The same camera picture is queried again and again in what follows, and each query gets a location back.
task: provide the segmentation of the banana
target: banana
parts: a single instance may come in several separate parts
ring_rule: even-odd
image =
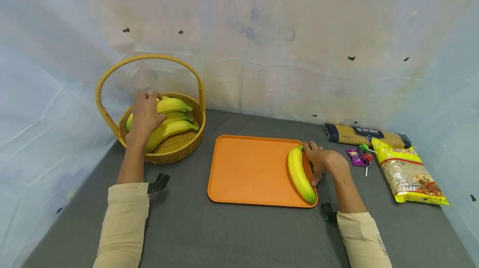
[[[163,100],[156,99],[156,111],[158,113],[173,113],[173,112],[182,112],[186,113],[187,111],[192,111],[193,108],[187,105],[184,101],[179,98],[166,97]],[[133,121],[133,114],[130,114],[128,120],[126,121],[126,131],[130,131],[131,122]]]
[[[186,111],[192,111],[192,107],[185,104],[184,101],[179,98],[166,98],[156,102],[156,111],[158,113],[170,113],[178,112],[178,110],[186,109]]]
[[[198,132],[199,127],[192,125],[186,120],[174,121],[165,125],[161,125],[153,131],[150,138],[148,139],[147,145],[145,147],[145,152],[148,154],[154,150],[161,142],[170,136],[185,133],[189,131]]]
[[[314,204],[316,202],[316,195],[303,168],[303,148],[304,146],[301,145],[289,151],[288,171],[299,195],[301,195],[306,202]]]
[[[175,121],[178,121],[178,120],[187,120],[189,122],[193,122],[194,119],[192,119],[189,116],[186,116],[185,113],[186,113],[185,109],[182,109],[179,112],[167,113],[166,114],[166,120],[163,121],[163,123],[161,125],[166,125],[167,123],[175,122]],[[126,131],[127,132],[130,131],[132,121],[133,121],[133,114],[130,114],[130,116],[128,117],[128,120],[126,121]]]

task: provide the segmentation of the hand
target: hand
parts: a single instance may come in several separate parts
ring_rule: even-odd
[[[311,186],[318,185],[322,173],[328,171],[333,177],[338,174],[350,174],[349,163],[336,151],[325,151],[314,142],[303,142],[306,157],[313,163]]]
[[[135,102],[131,106],[133,121],[131,122],[130,132],[126,136],[126,144],[145,145],[148,142],[151,133],[160,126],[166,119],[166,115],[158,114],[156,111],[156,99],[162,100],[163,97],[156,91],[146,94],[140,91]]]

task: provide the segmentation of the gray tabletop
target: gray tabletop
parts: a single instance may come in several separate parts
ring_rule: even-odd
[[[196,151],[167,165],[146,164],[146,181],[171,176],[151,197],[141,267],[349,267],[337,227],[311,209],[214,203],[207,186],[215,139],[220,135],[316,141],[346,156],[348,145],[327,142],[322,126],[208,110]],[[123,159],[118,142],[51,227],[24,268],[91,267],[96,256],[107,189]],[[375,218],[393,267],[475,267],[441,208],[394,202],[376,163],[352,168]],[[318,184],[319,203],[337,208],[331,177]]]

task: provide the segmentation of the wicker basket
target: wicker basket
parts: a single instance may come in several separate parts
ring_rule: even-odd
[[[145,154],[145,161],[153,164],[166,164],[172,163],[175,161],[179,161],[189,154],[191,154],[200,144],[201,139],[203,138],[203,130],[205,128],[206,122],[206,114],[205,114],[205,97],[203,96],[203,84],[201,82],[201,78],[198,76],[196,71],[193,67],[189,66],[185,62],[180,59],[165,56],[165,55],[156,55],[156,54],[147,54],[141,56],[130,57],[117,63],[113,67],[111,67],[105,75],[103,75],[98,81],[98,85],[96,88],[96,105],[98,110],[100,111],[101,116],[105,119],[108,126],[110,126],[111,131],[113,134],[118,138],[123,146],[126,147],[125,136],[127,134],[126,131],[126,121],[131,113],[131,108],[129,107],[125,113],[121,116],[120,122],[118,125],[114,123],[113,119],[111,119],[110,114],[108,114],[107,110],[103,106],[101,102],[101,89],[103,88],[103,84],[105,83],[106,79],[113,73],[115,70],[119,69],[125,64],[136,60],[143,60],[143,59],[164,59],[170,60],[176,63],[179,63],[189,69],[198,80],[198,88],[199,88],[199,103],[194,98],[189,97],[187,95],[178,94],[178,93],[168,93],[164,94],[167,97],[176,97],[185,101],[186,104],[193,108],[193,111],[188,115],[195,119],[194,123],[195,126],[199,126],[200,130],[198,133],[196,132],[186,132],[178,135],[171,136],[170,138],[166,139],[165,141],[161,142],[151,154]]]

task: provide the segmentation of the orange tray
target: orange tray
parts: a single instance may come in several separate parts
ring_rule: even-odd
[[[288,173],[287,156],[297,140],[222,135],[216,139],[208,183],[214,202],[312,208],[294,188]],[[309,180],[311,166],[303,153]]]

